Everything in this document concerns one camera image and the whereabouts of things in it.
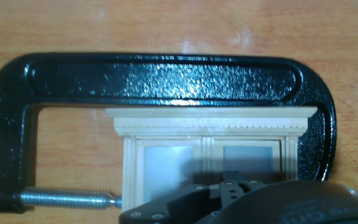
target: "window pane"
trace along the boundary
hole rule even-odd
[[[193,184],[191,146],[146,147],[144,160],[145,203]]]
[[[255,146],[225,146],[224,170],[238,170],[246,180],[273,181],[272,148]]]

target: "hammered black finish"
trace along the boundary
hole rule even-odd
[[[299,177],[326,180],[333,165],[332,96],[314,71],[294,60],[49,53],[25,55],[0,71],[0,182],[34,186],[37,117],[44,106],[111,105],[317,106],[299,141]],[[9,208],[16,209],[8,212],[22,212],[13,201]]]

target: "wood grain surface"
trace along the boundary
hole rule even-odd
[[[331,181],[358,190],[358,0],[0,0],[0,68],[31,52],[273,55],[315,69],[337,109]],[[41,112],[37,185],[121,193],[122,140],[102,109]],[[0,223],[118,223],[119,210],[36,208]]]

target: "metal rivet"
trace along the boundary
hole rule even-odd
[[[131,214],[132,217],[139,217],[142,215],[142,212],[134,212]]]
[[[154,218],[154,219],[160,219],[162,217],[164,217],[164,215],[162,215],[161,213],[157,213],[157,214],[152,215],[152,218]]]

